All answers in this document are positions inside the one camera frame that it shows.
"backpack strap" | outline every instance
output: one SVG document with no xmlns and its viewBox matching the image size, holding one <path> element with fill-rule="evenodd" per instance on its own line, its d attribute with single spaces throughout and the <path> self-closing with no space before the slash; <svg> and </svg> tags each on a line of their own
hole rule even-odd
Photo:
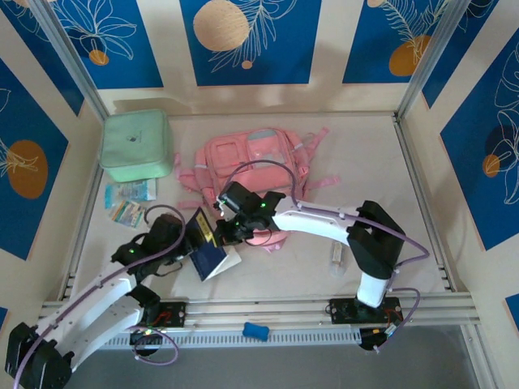
<svg viewBox="0 0 519 389">
<path fill-rule="evenodd" d="M 319 143 L 321 143 L 321 140 L 323 140 L 324 137 L 326 135 L 328 135 L 329 132 L 330 132 L 330 130 L 327 127 L 321 128 L 321 131 L 319 131 L 319 133 L 317 133 L 312 138 L 312 140 L 308 144 L 305 145 L 305 149 L 307 150 L 308 158 L 310 160 L 314 157 L 315 150 L 316 150 L 317 146 L 319 146 Z"/>
<path fill-rule="evenodd" d="M 182 160 L 180 158 L 180 154 L 175 153 L 174 157 L 174 169 L 175 175 L 177 176 L 177 180 L 186 188 L 188 192 L 197 191 L 200 192 L 200 185 L 196 181 L 195 170 L 194 169 L 186 169 L 182 166 Z"/>
</svg>

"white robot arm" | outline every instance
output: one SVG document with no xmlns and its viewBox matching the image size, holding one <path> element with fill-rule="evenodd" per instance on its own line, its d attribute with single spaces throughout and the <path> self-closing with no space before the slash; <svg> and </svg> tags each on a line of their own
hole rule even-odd
<svg viewBox="0 0 519 389">
<path fill-rule="evenodd" d="M 267 229 L 311 233 L 349 245 L 362 270 L 358 301 L 371 308 L 383 301 L 403 245 L 384 230 L 401 235 L 403 231 L 377 203 L 337 208 L 296 202 L 277 192 L 260 198 L 233 182 L 215 207 L 224 216 L 214 233 L 221 246 L 238 244 L 252 238 L 254 231 Z M 6 372 L 13 378 L 18 374 L 25 389 L 63 388 L 78 365 L 115 335 L 139 323 L 156 322 L 160 298 L 142 282 L 159 266 L 195 252 L 204 239 L 186 231 L 185 223 L 170 214 L 157 218 L 144 235 L 120 246 L 109 266 L 54 314 L 35 327 L 21 323 L 11 332 Z"/>
</svg>

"green storage box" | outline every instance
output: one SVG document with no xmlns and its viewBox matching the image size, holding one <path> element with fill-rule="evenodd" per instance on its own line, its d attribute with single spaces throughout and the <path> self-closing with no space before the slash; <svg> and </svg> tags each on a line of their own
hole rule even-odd
<svg viewBox="0 0 519 389">
<path fill-rule="evenodd" d="M 116 182 L 167 176 L 173 169 L 171 129 L 160 109 L 106 119 L 99 163 Z"/>
</svg>

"purple cable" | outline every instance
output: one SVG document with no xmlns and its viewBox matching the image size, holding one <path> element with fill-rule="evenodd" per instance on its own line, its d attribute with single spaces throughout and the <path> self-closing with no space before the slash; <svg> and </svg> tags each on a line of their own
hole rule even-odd
<svg viewBox="0 0 519 389">
<path fill-rule="evenodd" d="M 328 215 L 328 216 L 333 216 L 333 217 L 339 216 L 339 217 L 341 217 L 340 212 L 326 211 L 326 210 L 322 210 L 322 209 L 318 209 L 318 208 L 313 208 L 313 207 L 299 206 L 298 201 L 297 201 L 297 199 L 295 197 L 296 178 L 295 178 L 294 172 L 292 172 L 292 170 L 287 168 L 285 165 L 283 165 L 283 164 L 281 164 L 279 162 L 276 162 L 274 160 L 251 160 L 249 162 L 246 162 L 246 163 L 238 166 L 230 174 L 229 178 L 227 178 L 227 181 L 225 182 L 224 188 L 227 188 L 227 186 L 230 184 L 232 178 L 234 177 L 234 175 L 236 175 L 237 172 L 239 172 L 241 169 L 243 169 L 243 168 L 245 168 L 245 167 L 247 167 L 249 165 L 253 165 L 253 164 L 272 164 L 272 165 L 279 166 L 280 168 L 283 168 L 284 170 L 286 170 L 286 172 L 292 178 L 292 189 L 290 191 L 290 195 L 292 196 L 292 201 L 294 202 L 294 205 L 295 205 L 295 207 L 297 209 L 305 210 L 305 211 L 312 211 L 312 212 L 320 214 L 320 215 Z M 345 213 L 344 214 L 344 218 L 345 219 L 354 220 L 354 221 L 358 221 L 358 222 L 361 222 L 361 223 L 364 223 L 364 224 L 369 224 L 371 227 L 375 227 L 375 228 L 380 229 L 380 230 L 382 230 L 382 231 L 384 231 L 386 233 L 390 233 L 394 237 L 397 237 L 397 238 L 401 239 L 402 241 L 407 242 L 407 243 L 411 244 L 412 246 L 416 247 L 417 249 L 419 249 L 420 251 L 422 251 L 421 255 L 417 255 L 416 257 L 412 257 L 412 258 L 406 259 L 406 260 L 404 260 L 404 261 L 402 261 L 400 263 L 397 263 L 397 265 L 395 266 L 395 269 L 399 268 L 400 266 L 402 266 L 404 264 L 420 261 L 422 259 L 425 259 L 425 258 L 429 257 L 429 250 L 427 250 L 424 246 L 419 244 L 417 241 L 411 239 L 410 237 L 407 237 L 403 233 L 399 233 L 398 231 L 395 231 L 394 229 L 390 229 L 389 227 L 386 227 L 383 224 L 377 223 L 376 221 L 373 221 L 373 220 L 366 219 L 365 217 L 354 216 L 354 215 L 349 215 L 349 214 Z"/>
<path fill-rule="evenodd" d="M 379 347 L 377 347 L 375 350 L 376 352 L 380 352 L 380 350 L 382 348 L 385 347 L 385 345 L 389 342 L 389 340 L 397 333 L 400 331 L 400 329 L 402 327 L 405 326 L 405 324 L 407 322 L 410 321 L 411 319 L 411 316 L 413 316 L 414 312 L 416 311 L 416 309 L 418 308 L 418 304 L 420 303 L 420 291 L 418 289 L 415 289 L 415 288 L 395 288 L 392 290 L 393 292 L 415 292 L 416 293 L 416 301 L 414 302 L 414 305 L 413 305 L 413 308 L 411 308 L 411 310 L 409 311 L 409 313 L 406 315 L 406 317 L 404 318 L 404 320 L 402 320 L 402 322 L 397 326 L 397 329 L 391 334 L 391 336 L 389 336 L 386 341 L 384 343 L 382 343 Z"/>
<path fill-rule="evenodd" d="M 305 206 L 300 206 L 298 204 L 298 201 L 297 199 L 295 198 L 295 191 L 296 191 L 296 178 L 295 178 L 295 175 L 294 173 L 292 172 L 292 170 L 290 170 L 289 168 L 287 168 L 286 166 L 284 166 L 283 164 L 279 163 L 279 162 L 276 162 L 274 160 L 252 160 L 250 162 L 246 162 L 245 164 L 243 165 L 240 165 L 238 166 L 232 173 L 231 175 L 229 176 L 229 178 L 227 178 L 227 181 L 225 182 L 225 186 L 224 188 L 226 188 L 229 184 L 230 184 L 230 181 L 231 179 L 234 177 L 234 175 L 240 171 L 241 169 L 243 169 L 244 167 L 246 166 L 249 166 L 249 165 L 253 165 L 253 164 L 258 164 L 258 163 L 262 163 L 262 164 L 273 164 L 273 165 L 276 165 L 276 166 L 279 166 L 280 168 L 283 168 L 284 170 L 286 170 L 286 172 L 291 176 L 292 178 L 292 190 L 291 190 L 291 196 L 292 196 L 292 201 L 294 202 L 294 205 L 297 209 L 300 209 L 300 210 L 304 210 L 304 211 L 311 211 L 311 212 L 314 212 L 314 213 L 317 213 L 317 214 L 321 214 L 321 215 L 329 215 L 329 216 L 333 216 L 333 217 L 341 217 L 341 214 L 339 212 L 335 212 L 335 211 L 326 211 L 326 210 L 321 210 L 321 209 L 318 209 L 318 208 L 313 208 L 313 207 L 305 207 Z M 390 233 L 392 234 L 394 237 L 397 237 L 399 239 L 401 239 L 402 241 L 404 242 L 407 242 L 409 244 L 411 244 L 412 246 L 416 247 L 417 249 L 419 249 L 420 251 L 422 251 L 422 254 L 420 255 L 417 255 L 415 257 L 412 257 L 412 258 L 409 258 L 409 259 L 406 259 L 404 261 L 401 261 L 399 263 L 397 263 L 397 265 L 395 265 L 395 269 L 393 271 L 393 274 L 391 275 L 391 279 L 389 280 L 388 282 L 388 289 L 391 287 L 394 279 L 395 279 L 395 275 L 397 274 L 396 270 L 403 266 L 403 265 L 406 265 L 408 263 L 413 263 L 413 262 L 417 262 L 417 261 L 421 261 L 423 259 L 426 259 L 426 258 L 429 258 L 429 250 L 426 249 L 424 246 L 422 246 L 420 243 L 418 243 L 417 241 L 415 241 L 414 239 L 411 239 L 410 237 L 407 237 L 406 235 L 404 235 L 403 233 L 399 233 L 398 231 L 395 231 L 394 229 L 390 229 L 389 227 L 386 227 L 385 225 L 383 224 L 380 224 L 380 223 L 377 223 L 376 221 L 373 221 L 373 220 L 369 220 L 369 219 L 366 219 L 365 217 L 361 217 L 361 216 L 354 216 L 354 215 L 349 215 L 347 213 L 344 214 L 344 218 L 345 219 L 350 219 L 350 220 L 354 220 L 354 221 L 358 221 L 360 223 L 364 223 L 364 224 L 369 224 L 371 227 L 375 227 L 376 229 L 380 229 L 381 231 L 384 231 L 386 233 Z M 397 327 L 397 329 L 392 333 L 392 336 L 395 335 L 395 333 L 397 331 L 400 330 L 401 327 L 404 327 L 405 324 L 407 322 L 409 322 L 409 320 L 411 319 L 411 316 L 413 315 L 413 313 L 416 311 L 416 309 L 418 308 L 418 304 L 420 302 L 420 292 L 415 289 L 415 288 L 396 288 L 396 289 L 393 289 L 393 291 L 412 291 L 412 292 L 415 292 L 416 295 L 417 295 L 417 298 L 416 298 L 416 302 L 414 303 L 414 306 L 413 308 L 411 309 L 411 311 L 407 314 L 407 316 L 404 318 L 404 320 L 402 320 L 402 322 L 400 323 L 400 325 Z M 380 351 L 382 349 L 382 346 L 379 347 L 377 349 L 377 351 Z"/>
<path fill-rule="evenodd" d="M 128 330 L 132 331 L 132 330 L 141 330 L 141 331 L 151 331 L 157 335 L 160 335 L 162 336 L 162 338 L 164 340 L 168 340 L 169 342 L 171 342 L 171 344 L 173 345 L 174 347 L 174 350 L 175 350 L 175 355 L 173 358 L 171 358 L 169 361 L 165 361 L 165 362 L 154 362 L 154 361 L 150 361 L 149 359 L 147 358 L 144 358 L 144 357 L 141 357 L 138 353 L 137 353 L 137 344 L 135 345 L 135 347 L 131 350 L 133 352 L 133 354 L 135 355 L 135 359 L 137 361 L 141 361 L 143 363 L 146 363 L 148 365 L 153 365 L 153 366 L 168 366 L 168 365 L 172 365 L 174 364 L 177 359 L 178 359 L 178 346 L 177 344 L 175 343 L 175 341 L 173 340 L 173 338 L 171 338 L 170 336 L 168 336 L 167 334 L 163 333 L 163 332 L 160 332 L 154 328 L 147 328 L 147 327 L 141 327 L 141 326 L 132 326 L 130 328 L 128 328 Z"/>
<path fill-rule="evenodd" d="M 158 253 L 149 255 L 148 257 L 142 258 L 139 261 L 132 263 L 128 266 L 125 266 L 117 271 L 114 271 L 112 274 L 105 277 L 99 284 L 96 284 L 92 286 L 89 290 L 87 290 L 81 297 L 79 297 L 76 301 L 74 301 L 66 310 L 64 310 L 57 318 L 56 322 L 50 324 L 41 334 L 40 336 L 34 341 L 32 346 L 29 348 L 27 353 L 25 354 L 24 359 L 19 364 L 18 371 L 16 372 L 15 376 L 15 383 L 13 385 L 13 389 L 19 389 L 19 381 L 22 378 L 22 373 L 25 370 L 25 366 L 27 366 L 29 359 L 34 354 L 40 343 L 43 341 L 43 339 L 55 328 L 57 328 L 57 325 L 72 311 L 74 310 L 79 304 L 81 304 L 83 301 L 85 301 L 92 293 L 94 293 L 96 290 L 98 290 L 102 285 L 104 285 L 106 282 L 112 280 L 113 278 L 117 277 L 118 275 L 128 271 L 129 269 L 142 265 L 143 263 L 153 261 L 154 259 L 160 258 L 162 255 L 168 254 L 172 249 L 177 247 L 184 238 L 184 235 L 186 233 L 186 220 L 184 219 L 184 216 L 182 216 L 182 213 L 178 211 L 177 208 L 171 207 L 170 205 L 154 205 L 153 207 L 148 208 L 148 210 L 144 213 L 144 218 L 146 218 L 147 214 L 155 208 L 168 208 L 175 212 L 178 217 L 180 218 L 180 221 L 182 222 L 182 229 L 180 231 L 180 235 L 178 236 L 177 240 L 168 248 L 163 249 L 163 251 L 159 251 Z"/>
</svg>

